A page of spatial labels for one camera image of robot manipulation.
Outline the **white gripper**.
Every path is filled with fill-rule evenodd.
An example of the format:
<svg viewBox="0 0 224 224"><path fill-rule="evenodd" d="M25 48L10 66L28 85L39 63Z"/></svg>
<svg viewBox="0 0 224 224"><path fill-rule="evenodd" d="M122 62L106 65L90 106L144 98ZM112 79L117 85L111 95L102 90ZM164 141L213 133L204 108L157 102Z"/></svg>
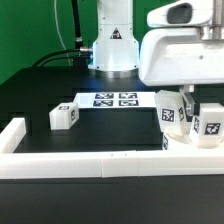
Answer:
<svg viewBox="0 0 224 224"><path fill-rule="evenodd" d="M175 1L150 11L140 50L147 86L182 85L188 116L200 114L192 84L224 83L224 1Z"/></svg>

